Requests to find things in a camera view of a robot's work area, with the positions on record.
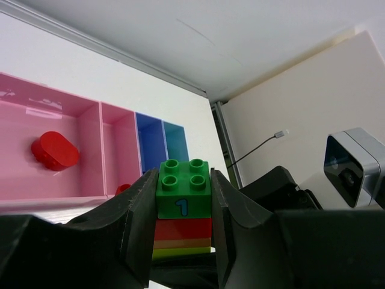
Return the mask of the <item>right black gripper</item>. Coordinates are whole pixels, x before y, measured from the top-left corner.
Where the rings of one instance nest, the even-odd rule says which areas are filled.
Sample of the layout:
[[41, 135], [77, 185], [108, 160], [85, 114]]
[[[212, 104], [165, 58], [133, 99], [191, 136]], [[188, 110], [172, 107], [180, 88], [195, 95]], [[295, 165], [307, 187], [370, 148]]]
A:
[[268, 211], [321, 210], [322, 206], [309, 190], [302, 190], [289, 170], [277, 166], [240, 192]]

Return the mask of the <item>multicolour lego block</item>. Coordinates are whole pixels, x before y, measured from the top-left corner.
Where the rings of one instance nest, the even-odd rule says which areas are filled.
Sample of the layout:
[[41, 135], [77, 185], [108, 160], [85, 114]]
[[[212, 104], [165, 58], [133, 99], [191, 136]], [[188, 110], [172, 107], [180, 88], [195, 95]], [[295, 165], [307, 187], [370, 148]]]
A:
[[209, 253], [211, 237], [210, 218], [158, 219], [152, 259]]

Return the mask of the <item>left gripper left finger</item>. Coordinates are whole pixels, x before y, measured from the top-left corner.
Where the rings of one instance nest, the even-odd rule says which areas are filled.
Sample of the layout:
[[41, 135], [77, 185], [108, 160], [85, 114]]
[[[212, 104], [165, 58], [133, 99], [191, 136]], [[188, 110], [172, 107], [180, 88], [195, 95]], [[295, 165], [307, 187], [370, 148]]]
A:
[[2, 288], [146, 288], [158, 170], [69, 222], [1, 217]]

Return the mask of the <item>red round lego piece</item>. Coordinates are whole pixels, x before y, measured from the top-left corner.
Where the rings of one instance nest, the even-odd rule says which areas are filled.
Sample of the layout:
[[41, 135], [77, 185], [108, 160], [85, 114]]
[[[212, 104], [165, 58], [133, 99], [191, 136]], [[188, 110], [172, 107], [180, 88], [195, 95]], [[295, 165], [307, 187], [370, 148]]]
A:
[[60, 172], [75, 166], [79, 159], [78, 149], [61, 133], [48, 131], [31, 144], [34, 158], [45, 168]]

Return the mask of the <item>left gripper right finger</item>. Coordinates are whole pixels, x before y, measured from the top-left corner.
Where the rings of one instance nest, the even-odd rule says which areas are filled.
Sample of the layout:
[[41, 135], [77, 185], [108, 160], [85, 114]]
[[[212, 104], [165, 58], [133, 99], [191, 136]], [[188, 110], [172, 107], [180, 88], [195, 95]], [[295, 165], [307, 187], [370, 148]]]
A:
[[383, 288], [384, 211], [270, 212], [211, 170], [220, 288]]

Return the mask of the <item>small green lego brick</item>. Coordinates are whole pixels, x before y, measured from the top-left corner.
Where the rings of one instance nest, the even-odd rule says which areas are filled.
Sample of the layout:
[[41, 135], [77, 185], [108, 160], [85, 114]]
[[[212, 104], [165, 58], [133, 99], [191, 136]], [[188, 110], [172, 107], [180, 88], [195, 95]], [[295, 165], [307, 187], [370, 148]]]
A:
[[211, 217], [209, 164], [201, 159], [161, 163], [156, 189], [159, 219], [206, 219]]

